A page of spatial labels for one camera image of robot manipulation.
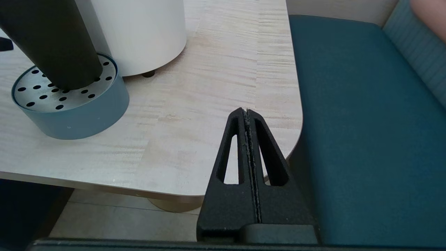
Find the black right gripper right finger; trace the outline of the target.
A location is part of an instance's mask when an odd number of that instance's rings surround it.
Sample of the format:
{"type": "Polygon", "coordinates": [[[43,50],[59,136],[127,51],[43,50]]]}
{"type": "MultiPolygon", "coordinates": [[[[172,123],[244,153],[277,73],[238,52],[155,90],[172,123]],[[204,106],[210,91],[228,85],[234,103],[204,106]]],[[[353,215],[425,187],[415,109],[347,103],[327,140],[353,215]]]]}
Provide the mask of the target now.
{"type": "Polygon", "coordinates": [[[247,110],[246,125],[258,223],[317,226],[266,121],[259,113],[247,110]]]}

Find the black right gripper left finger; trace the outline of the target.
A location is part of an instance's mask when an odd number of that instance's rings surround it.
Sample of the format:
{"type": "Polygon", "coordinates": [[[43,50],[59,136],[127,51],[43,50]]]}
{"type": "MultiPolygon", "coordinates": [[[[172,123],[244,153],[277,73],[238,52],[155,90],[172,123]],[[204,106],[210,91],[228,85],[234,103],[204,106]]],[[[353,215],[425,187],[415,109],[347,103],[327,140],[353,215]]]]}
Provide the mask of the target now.
{"type": "Polygon", "coordinates": [[[245,117],[246,111],[242,108],[232,111],[228,116],[197,221],[196,234],[199,242],[235,242],[241,228],[257,223],[245,117]],[[234,136],[237,138],[239,183],[225,184],[234,136]]]}

